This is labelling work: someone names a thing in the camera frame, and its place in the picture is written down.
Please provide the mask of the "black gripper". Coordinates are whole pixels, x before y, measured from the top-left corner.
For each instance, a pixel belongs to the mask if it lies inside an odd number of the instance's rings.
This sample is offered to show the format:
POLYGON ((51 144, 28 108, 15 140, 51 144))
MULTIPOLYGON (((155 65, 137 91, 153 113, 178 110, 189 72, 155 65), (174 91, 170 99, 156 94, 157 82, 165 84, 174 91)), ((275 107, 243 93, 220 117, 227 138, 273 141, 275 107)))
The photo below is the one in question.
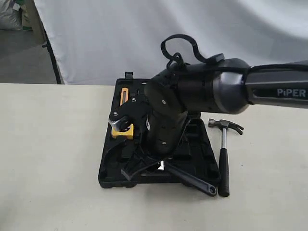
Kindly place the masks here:
POLYGON ((121 169, 121 174, 127 180, 171 157, 190 120, 187 111, 159 112, 149 109, 139 111, 131 121, 141 129, 141 138, 133 156, 121 169))

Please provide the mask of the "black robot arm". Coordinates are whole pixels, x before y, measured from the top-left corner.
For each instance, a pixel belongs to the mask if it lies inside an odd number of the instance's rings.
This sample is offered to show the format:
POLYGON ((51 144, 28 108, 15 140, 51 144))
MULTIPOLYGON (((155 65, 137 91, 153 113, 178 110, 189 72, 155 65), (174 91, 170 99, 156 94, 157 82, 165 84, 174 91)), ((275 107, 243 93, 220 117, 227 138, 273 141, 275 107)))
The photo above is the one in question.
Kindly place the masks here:
POLYGON ((145 84, 143 95, 118 108, 118 129, 135 125, 142 130, 141 146, 123 175, 130 180, 173 155, 189 112, 236 115, 253 104, 307 108, 307 61, 250 66, 232 58, 168 65, 145 84))

